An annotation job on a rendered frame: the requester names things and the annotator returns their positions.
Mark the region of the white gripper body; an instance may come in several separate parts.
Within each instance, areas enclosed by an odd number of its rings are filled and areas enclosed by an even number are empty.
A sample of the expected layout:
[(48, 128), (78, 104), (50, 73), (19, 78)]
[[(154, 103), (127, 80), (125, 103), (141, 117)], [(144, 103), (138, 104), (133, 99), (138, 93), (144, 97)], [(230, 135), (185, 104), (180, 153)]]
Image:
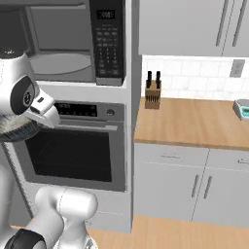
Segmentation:
[(41, 106), (40, 104), (32, 104), (25, 111), (24, 116), (50, 128), (54, 128), (60, 122), (60, 116), (54, 105)]

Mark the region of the black glass oven door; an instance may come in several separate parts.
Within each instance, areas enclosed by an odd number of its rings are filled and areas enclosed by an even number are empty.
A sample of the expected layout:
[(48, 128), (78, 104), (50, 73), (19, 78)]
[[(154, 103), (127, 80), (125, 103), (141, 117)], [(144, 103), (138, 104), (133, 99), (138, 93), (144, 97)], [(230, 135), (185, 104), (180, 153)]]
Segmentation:
[(125, 132), (43, 128), (14, 144), (28, 183), (125, 190)]

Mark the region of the dark microwave door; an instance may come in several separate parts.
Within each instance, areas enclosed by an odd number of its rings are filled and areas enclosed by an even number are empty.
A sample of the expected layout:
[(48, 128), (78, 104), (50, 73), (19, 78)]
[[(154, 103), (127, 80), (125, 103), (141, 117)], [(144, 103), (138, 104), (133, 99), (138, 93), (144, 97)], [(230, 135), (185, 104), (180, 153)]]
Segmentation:
[(29, 45), (21, 8), (0, 6), (0, 48), (28, 51)]

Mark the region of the black and grey microwave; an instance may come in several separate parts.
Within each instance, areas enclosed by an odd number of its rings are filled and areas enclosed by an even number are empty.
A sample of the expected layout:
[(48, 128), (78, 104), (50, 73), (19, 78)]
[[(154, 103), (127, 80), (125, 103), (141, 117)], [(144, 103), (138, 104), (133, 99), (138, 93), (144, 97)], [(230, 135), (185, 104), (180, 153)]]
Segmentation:
[(119, 87), (125, 78), (125, 0), (0, 0), (23, 11), (38, 81)]

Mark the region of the grey base cupboard door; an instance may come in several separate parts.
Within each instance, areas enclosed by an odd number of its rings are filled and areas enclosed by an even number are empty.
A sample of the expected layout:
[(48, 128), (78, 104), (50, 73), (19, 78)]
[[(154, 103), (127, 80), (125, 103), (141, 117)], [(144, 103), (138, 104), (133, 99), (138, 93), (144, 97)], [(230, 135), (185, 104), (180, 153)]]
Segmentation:
[(202, 172), (202, 167), (138, 162), (134, 170), (134, 214), (191, 221)]
[[(207, 199), (208, 177), (212, 182)], [(249, 172), (206, 168), (199, 188), (194, 222), (249, 228)]]

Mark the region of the stainless steel oven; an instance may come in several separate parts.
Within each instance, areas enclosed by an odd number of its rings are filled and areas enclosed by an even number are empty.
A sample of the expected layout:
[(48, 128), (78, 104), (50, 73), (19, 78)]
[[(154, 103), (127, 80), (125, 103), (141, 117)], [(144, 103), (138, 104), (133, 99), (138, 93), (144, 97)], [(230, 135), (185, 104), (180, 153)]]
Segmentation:
[(104, 191), (125, 190), (125, 107), (121, 103), (58, 101), (60, 123), (6, 143), (16, 177)]

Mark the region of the white tall appliance cabinet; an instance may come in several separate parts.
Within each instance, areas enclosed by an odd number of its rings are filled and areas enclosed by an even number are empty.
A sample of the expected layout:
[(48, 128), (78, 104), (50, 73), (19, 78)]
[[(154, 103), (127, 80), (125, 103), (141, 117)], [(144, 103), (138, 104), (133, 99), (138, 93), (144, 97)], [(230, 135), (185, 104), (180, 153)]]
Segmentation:
[[(124, 105), (124, 159), (125, 190), (113, 192), (86, 188), (81, 191), (96, 195), (98, 209), (88, 219), (88, 226), (108, 231), (129, 232), (133, 218), (133, 141), (137, 110), (141, 93), (141, 57), (138, 53), (139, 36), (139, 0), (125, 0), (125, 77), (119, 87), (103, 86), (96, 83), (75, 83), (38, 81), (39, 87), (50, 95), (55, 103), (58, 101), (121, 103)], [(49, 184), (34, 184), (20, 181), (15, 175), (19, 190), (25, 201), (29, 214), (35, 215), (35, 195), (39, 189)]]

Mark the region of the wooden knife block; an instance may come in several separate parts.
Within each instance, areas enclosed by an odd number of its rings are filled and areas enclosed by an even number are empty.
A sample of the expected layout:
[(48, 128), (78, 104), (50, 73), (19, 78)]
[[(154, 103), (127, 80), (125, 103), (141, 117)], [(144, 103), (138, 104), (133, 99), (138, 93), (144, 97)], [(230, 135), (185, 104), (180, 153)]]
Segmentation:
[(160, 107), (160, 83), (157, 81), (146, 81), (145, 87), (145, 108), (159, 109)]

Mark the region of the grey drawer front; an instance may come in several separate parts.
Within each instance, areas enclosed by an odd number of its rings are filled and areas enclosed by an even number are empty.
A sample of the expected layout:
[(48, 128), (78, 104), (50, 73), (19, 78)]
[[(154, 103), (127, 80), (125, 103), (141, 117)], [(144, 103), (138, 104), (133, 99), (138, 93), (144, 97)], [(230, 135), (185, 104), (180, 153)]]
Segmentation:
[[(204, 167), (209, 150), (207, 148), (195, 148), (185, 146), (171, 146), (158, 144), (136, 143), (134, 154), (137, 161), (150, 163), (165, 163), (173, 165), (187, 165)], [(177, 159), (162, 158), (163, 153), (177, 154), (181, 156)]]
[(248, 159), (248, 151), (211, 149), (206, 166), (214, 169), (237, 170), (249, 172), (249, 164), (239, 163), (239, 159)]

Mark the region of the grey soap tray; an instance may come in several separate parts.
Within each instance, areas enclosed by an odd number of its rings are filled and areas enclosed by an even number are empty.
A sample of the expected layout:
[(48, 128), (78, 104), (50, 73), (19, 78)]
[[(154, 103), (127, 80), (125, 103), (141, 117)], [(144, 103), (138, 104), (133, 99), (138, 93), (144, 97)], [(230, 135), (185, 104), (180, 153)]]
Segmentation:
[(236, 99), (232, 105), (232, 109), (241, 121), (249, 122), (249, 117), (242, 116), (242, 109), (249, 109), (249, 99)]

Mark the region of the wide grey wall cupboard door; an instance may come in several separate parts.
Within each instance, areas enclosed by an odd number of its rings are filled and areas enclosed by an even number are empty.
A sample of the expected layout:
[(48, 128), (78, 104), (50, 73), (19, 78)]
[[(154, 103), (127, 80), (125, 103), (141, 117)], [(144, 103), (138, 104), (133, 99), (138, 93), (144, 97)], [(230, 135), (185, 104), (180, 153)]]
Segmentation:
[(143, 55), (220, 56), (216, 38), (224, 0), (140, 0)]

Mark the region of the grey wall socket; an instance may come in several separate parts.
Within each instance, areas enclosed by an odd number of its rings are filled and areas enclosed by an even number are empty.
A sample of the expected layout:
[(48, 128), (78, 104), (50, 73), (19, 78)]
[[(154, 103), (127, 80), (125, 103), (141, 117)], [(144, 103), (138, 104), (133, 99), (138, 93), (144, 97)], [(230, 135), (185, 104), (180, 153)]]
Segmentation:
[(235, 59), (232, 62), (230, 77), (231, 78), (240, 78), (242, 71), (243, 71), (244, 64), (245, 64), (244, 59)]

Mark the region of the narrow grey wall cupboard door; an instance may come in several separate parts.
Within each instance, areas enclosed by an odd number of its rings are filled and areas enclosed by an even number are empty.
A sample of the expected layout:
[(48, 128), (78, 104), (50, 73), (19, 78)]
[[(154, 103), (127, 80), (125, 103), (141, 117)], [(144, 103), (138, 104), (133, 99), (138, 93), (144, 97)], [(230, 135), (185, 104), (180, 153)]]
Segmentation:
[(233, 35), (236, 29), (241, 4), (242, 0), (233, 1), (230, 24), (223, 49), (223, 56), (249, 57), (249, 0), (247, 0), (247, 5), (240, 27), (237, 44), (235, 47), (232, 46)]

